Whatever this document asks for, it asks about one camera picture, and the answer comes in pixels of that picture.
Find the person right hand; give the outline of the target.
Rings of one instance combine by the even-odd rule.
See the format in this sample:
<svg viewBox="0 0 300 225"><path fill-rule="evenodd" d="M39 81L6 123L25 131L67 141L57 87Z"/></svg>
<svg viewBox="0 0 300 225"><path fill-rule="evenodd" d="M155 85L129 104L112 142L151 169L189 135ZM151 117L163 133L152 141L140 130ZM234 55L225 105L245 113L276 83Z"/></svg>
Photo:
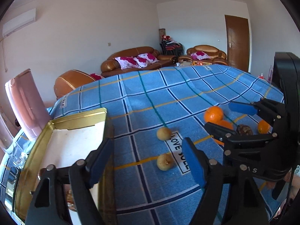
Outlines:
<svg viewBox="0 0 300 225"><path fill-rule="evenodd" d="M290 170L284 177L285 182L288 183L290 181L291 174L292 174L292 171ZM266 182L266 187L268 189L273 189L275 187L275 185L276 185L275 182L269 182L269 181ZM292 178L292 185L291 185L289 197L294 200L298 191L299 191L299 165L296 167L296 170L294 171L294 176Z"/></svg>

